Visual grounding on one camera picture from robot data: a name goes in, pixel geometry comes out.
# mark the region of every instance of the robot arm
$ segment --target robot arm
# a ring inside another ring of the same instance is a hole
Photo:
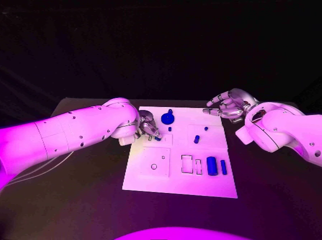
[[[231,118],[233,123],[246,116],[245,126],[236,131],[245,144],[255,141],[271,153],[287,146],[322,167],[322,115],[307,116],[290,105],[259,102],[238,88],[215,97],[208,106],[219,101],[221,109],[206,108],[203,112]]]
[[[31,166],[108,137],[127,145],[141,135],[163,137],[153,114],[144,110],[139,112],[126,98],[0,129],[0,190]]]

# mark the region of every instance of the white cable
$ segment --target white cable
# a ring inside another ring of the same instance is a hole
[[[32,176],[31,178],[26,178],[26,179],[23,179],[23,180],[10,182],[10,184],[9,184],[8,186],[10,186],[10,185],[13,185],[13,184],[16,184],[16,183],[21,183],[21,182],[23,182],[23,181],[26,181],[26,180],[29,180],[29,179],[34,179],[34,178],[39,177],[41,175],[46,174],[49,171],[52,171],[52,170],[68,160],[68,158],[71,157],[72,154],[74,154],[74,152],[71,152],[71,154],[69,154],[69,155],[67,156],[67,158],[58,163],[58,165],[57,165],[55,167],[52,167],[48,171],[45,171],[42,174],[39,174],[39,175],[36,175],[36,176]]]
[[[52,163],[55,161],[58,157],[55,157],[46,164],[44,164],[38,169],[35,169],[31,173],[19,176],[18,178],[13,179],[13,181],[16,181],[18,179],[22,179],[23,177],[29,176],[31,174],[34,174],[39,169],[42,169],[49,163]]]

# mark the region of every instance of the table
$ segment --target table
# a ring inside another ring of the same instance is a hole
[[[54,116],[105,101],[67,98]],[[206,101],[131,103],[137,108],[206,107]],[[239,199],[123,190],[131,146],[108,138],[44,176],[5,189],[0,236],[111,240],[139,230],[182,226],[256,240],[322,239],[322,168],[290,148],[269,153],[256,143],[245,145],[235,135],[242,124],[223,119]]]

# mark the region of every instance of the black curtain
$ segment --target black curtain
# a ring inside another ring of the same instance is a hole
[[[322,113],[317,2],[0,1],[0,127],[65,97],[209,100],[235,87]]]

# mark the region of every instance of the screw hole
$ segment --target screw hole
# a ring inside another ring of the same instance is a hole
[[[320,151],[320,150],[315,151],[314,155],[315,155],[317,157],[320,157],[320,156],[321,156],[321,151]]]

